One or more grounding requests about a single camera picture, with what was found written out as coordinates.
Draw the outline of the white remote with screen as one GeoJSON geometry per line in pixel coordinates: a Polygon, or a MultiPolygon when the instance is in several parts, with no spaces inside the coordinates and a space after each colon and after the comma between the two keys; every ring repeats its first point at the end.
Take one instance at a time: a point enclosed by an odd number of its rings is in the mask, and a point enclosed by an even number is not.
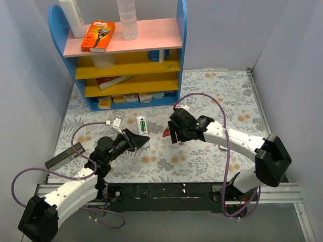
{"type": "Polygon", "coordinates": [[[136,124],[137,124],[138,134],[148,137],[146,118],[144,116],[137,116],[136,124]]]}

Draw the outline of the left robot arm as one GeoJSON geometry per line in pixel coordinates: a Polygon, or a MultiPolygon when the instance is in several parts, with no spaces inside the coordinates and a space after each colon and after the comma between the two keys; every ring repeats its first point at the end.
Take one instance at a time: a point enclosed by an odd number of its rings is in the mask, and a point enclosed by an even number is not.
{"type": "Polygon", "coordinates": [[[32,241],[52,241],[59,227],[78,209],[92,200],[101,202],[107,197],[103,185],[110,163],[126,151],[143,147],[149,139],[147,131],[135,134],[128,129],[121,130],[115,139],[100,138],[90,154],[95,164],[85,164],[72,180],[43,197],[30,198],[18,229],[32,241]]]}

